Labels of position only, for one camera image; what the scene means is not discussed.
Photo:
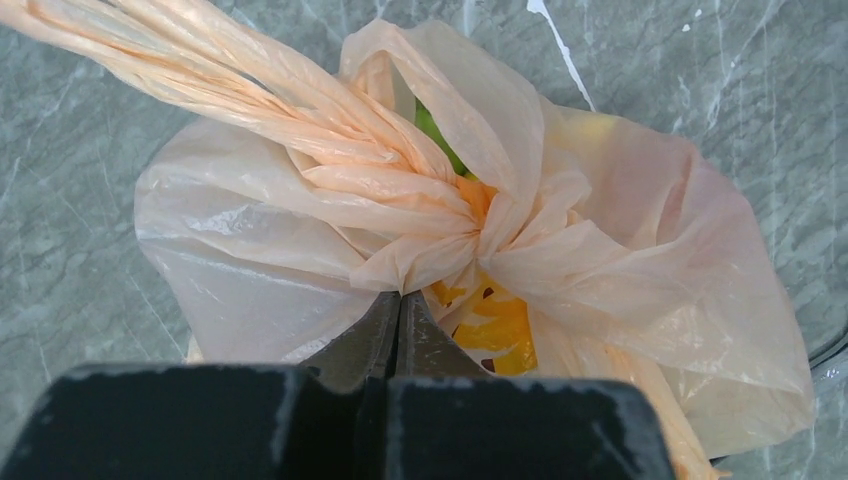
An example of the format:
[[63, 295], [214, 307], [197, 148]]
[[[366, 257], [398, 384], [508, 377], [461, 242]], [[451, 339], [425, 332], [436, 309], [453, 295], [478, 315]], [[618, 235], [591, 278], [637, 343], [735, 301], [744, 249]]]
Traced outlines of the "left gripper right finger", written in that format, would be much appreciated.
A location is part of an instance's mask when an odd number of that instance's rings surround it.
[[398, 385], [473, 385], [489, 377], [433, 320], [420, 292], [401, 299], [396, 356]]

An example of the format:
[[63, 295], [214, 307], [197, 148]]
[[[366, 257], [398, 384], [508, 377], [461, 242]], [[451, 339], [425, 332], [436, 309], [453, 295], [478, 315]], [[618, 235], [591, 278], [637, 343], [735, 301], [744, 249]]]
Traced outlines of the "orange banana-print plastic bag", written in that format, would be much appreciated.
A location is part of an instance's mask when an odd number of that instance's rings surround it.
[[206, 1], [1, 20], [197, 114], [139, 178], [135, 231], [205, 361], [296, 362], [379, 292], [421, 291], [498, 375], [638, 386], [682, 479], [814, 422], [752, 208], [683, 138], [554, 105], [439, 21], [370, 22], [333, 75]]

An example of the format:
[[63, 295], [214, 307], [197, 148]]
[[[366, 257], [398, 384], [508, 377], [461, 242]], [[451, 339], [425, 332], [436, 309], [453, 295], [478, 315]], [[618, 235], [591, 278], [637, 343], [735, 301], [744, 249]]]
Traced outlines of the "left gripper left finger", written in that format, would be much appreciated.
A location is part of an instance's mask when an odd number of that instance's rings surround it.
[[300, 365], [339, 394], [384, 380], [395, 368], [401, 300], [397, 292], [380, 293], [359, 320]]

